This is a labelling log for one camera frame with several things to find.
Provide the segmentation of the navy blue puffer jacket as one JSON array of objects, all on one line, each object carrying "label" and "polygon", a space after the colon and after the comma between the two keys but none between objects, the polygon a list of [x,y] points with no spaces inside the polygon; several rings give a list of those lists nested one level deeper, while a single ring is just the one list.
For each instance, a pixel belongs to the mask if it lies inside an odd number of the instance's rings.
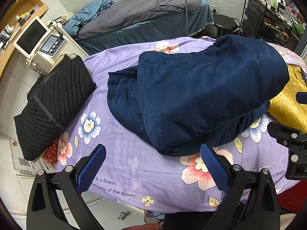
[{"label": "navy blue puffer jacket", "polygon": [[141,53],[109,73],[111,114],[162,154],[188,156],[234,140],[266,113],[289,81],[282,56],[264,41],[218,38],[197,53]]}]

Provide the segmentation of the gold shiny jacket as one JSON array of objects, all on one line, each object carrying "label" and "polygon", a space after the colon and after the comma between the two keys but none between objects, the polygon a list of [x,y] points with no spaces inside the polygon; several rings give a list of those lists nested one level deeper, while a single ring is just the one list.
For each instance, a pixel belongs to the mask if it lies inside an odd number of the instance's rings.
[{"label": "gold shiny jacket", "polygon": [[306,104],[296,101],[297,92],[306,92],[306,82],[301,68],[287,65],[289,81],[284,89],[270,101],[268,113],[279,123],[306,133]]}]

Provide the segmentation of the pink white knit blanket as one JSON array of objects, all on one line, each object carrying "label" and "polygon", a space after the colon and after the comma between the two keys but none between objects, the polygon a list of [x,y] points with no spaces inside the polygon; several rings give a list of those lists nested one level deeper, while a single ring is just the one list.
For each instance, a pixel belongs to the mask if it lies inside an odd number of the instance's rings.
[{"label": "pink white knit blanket", "polygon": [[300,67],[302,74],[306,80],[306,63],[300,56],[298,56],[296,53],[289,50],[288,48],[285,48],[285,47],[282,47],[282,46],[279,46],[273,43],[268,43],[268,44],[271,45],[275,50],[279,52],[279,54],[283,57],[284,61],[287,64]]}]

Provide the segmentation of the printed paper sheet on floor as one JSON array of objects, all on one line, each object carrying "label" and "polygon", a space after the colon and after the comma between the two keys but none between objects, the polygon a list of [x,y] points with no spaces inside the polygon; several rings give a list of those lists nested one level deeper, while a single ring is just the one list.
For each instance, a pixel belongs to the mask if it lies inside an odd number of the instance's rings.
[{"label": "printed paper sheet on floor", "polygon": [[19,142],[13,138],[10,138],[10,149],[12,163],[17,176],[34,177],[41,169],[44,169],[47,173],[55,172],[55,166],[42,157],[36,162],[26,160]]}]

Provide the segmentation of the red patterned cloth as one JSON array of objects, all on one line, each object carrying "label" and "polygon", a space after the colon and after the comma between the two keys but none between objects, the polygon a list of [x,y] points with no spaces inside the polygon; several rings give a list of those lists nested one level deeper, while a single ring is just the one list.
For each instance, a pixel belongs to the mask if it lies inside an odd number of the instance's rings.
[{"label": "red patterned cloth", "polygon": [[58,152],[59,138],[55,138],[52,144],[45,151],[43,158],[49,161],[51,164],[57,163],[57,152]]}]

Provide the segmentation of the purple floral bed sheet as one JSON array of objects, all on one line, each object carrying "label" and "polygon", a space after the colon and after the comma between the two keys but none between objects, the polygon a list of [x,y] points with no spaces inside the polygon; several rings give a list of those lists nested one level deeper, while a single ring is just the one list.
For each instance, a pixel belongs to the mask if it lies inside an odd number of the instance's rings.
[{"label": "purple floral bed sheet", "polygon": [[[103,144],[106,159],[90,186],[91,193],[164,213],[215,210],[222,193],[199,152],[179,157],[160,154],[122,126],[107,103],[109,73],[136,66],[141,53],[197,53],[213,43],[181,37],[119,46],[89,56],[84,63],[97,87],[60,137],[57,169],[75,165],[97,144]],[[287,149],[268,134],[267,126],[273,120],[267,110],[234,140],[212,149],[247,171],[268,169],[276,192],[282,193],[296,181],[285,176]]]}]

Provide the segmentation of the black round stool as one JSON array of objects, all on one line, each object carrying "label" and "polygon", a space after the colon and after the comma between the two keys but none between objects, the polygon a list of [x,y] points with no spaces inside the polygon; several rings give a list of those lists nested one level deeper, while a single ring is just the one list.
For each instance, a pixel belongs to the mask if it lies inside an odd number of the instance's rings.
[{"label": "black round stool", "polygon": [[217,28],[218,33],[217,36],[220,37],[222,34],[222,31],[236,31],[239,26],[235,19],[230,18],[226,15],[220,15],[216,12],[216,9],[213,10],[213,19],[214,23],[213,25]]}]

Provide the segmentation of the black quilted jacket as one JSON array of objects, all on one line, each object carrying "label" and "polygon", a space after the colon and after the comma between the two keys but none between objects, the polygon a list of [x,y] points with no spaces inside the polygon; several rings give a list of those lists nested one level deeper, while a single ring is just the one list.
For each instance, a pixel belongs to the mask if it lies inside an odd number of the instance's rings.
[{"label": "black quilted jacket", "polygon": [[63,59],[27,94],[27,104],[14,117],[24,159],[39,158],[73,121],[96,89],[80,56]]}]

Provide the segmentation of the grey blanket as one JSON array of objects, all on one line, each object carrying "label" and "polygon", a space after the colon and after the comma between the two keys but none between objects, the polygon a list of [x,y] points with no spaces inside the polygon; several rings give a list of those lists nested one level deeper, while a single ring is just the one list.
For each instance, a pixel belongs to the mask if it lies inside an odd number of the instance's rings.
[{"label": "grey blanket", "polygon": [[[188,12],[198,12],[202,0],[187,0]],[[150,19],[185,13],[185,0],[121,0],[80,28],[77,37],[86,39]]]}]

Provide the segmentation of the white machine with screen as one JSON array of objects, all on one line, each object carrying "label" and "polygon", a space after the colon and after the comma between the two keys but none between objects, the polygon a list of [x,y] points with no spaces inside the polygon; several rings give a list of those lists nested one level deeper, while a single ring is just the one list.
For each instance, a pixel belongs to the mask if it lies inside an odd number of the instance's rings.
[{"label": "white machine with screen", "polygon": [[64,55],[82,60],[88,54],[57,22],[46,26],[39,17],[34,17],[13,43],[22,53],[27,67],[38,73],[49,73]]}]

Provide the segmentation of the massage bed with teal cover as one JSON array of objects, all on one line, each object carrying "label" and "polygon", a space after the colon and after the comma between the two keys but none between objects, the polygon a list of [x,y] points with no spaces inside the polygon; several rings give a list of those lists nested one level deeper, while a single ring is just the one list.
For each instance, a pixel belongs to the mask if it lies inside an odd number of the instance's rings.
[{"label": "massage bed with teal cover", "polygon": [[93,55],[122,45],[193,36],[212,23],[213,16],[209,2],[202,0],[198,12],[189,13],[187,19],[185,14],[176,12],[86,39],[75,39],[75,41],[88,55]]}]

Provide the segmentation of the blue crumpled blanket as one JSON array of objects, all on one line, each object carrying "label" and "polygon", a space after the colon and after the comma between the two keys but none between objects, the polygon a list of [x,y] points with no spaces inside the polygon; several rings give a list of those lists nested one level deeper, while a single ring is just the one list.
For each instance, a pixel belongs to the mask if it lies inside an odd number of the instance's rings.
[{"label": "blue crumpled blanket", "polygon": [[76,37],[80,27],[97,18],[104,10],[111,7],[112,4],[113,0],[93,0],[89,2],[68,20],[63,29],[71,37]]}]

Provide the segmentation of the wooden wall shelf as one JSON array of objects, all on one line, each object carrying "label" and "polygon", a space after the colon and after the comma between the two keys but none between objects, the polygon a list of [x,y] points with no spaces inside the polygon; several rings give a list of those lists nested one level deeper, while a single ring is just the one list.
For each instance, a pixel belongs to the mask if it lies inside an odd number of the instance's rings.
[{"label": "wooden wall shelf", "polygon": [[[16,16],[21,16],[26,14],[27,12],[30,13],[35,6],[38,5],[39,7],[34,11],[34,13],[29,17],[29,19],[24,23],[24,25],[20,25],[17,20]],[[42,18],[46,12],[48,11],[48,6],[43,0],[16,0],[13,5],[8,9],[4,19],[1,21],[1,31],[4,30],[4,27],[14,26],[14,31],[8,40],[8,44],[5,49],[1,52],[1,77],[8,65],[11,56],[15,52],[15,47],[13,42],[17,39],[23,29],[30,23],[30,21],[34,17]]]}]

